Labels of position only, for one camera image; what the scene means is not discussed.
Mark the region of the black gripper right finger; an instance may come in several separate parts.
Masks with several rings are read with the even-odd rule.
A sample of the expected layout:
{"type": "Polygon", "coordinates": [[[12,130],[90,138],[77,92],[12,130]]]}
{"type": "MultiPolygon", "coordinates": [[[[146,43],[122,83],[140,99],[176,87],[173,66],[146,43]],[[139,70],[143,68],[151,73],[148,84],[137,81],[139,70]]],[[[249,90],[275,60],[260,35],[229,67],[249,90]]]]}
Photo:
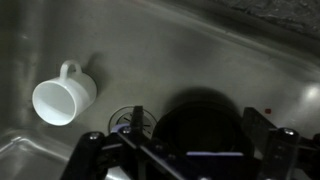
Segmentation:
{"type": "Polygon", "coordinates": [[[320,180],[320,134],[311,139],[287,127],[276,127],[253,107],[243,112],[242,130],[261,152],[257,180],[293,180],[302,170],[311,180],[320,180]]]}

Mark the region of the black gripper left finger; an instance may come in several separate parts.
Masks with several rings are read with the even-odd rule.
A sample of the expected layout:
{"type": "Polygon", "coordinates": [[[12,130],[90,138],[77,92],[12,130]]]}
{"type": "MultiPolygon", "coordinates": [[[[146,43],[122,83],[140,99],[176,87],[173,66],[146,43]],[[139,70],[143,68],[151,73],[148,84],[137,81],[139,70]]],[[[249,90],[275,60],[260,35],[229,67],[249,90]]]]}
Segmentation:
{"type": "Polygon", "coordinates": [[[162,142],[144,136],[143,116],[143,107],[135,106],[131,121],[115,126],[111,134],[83,134],[60,180],[104,180],[115,167],[131,180],[185,180],[182,158],[162,142]]]}

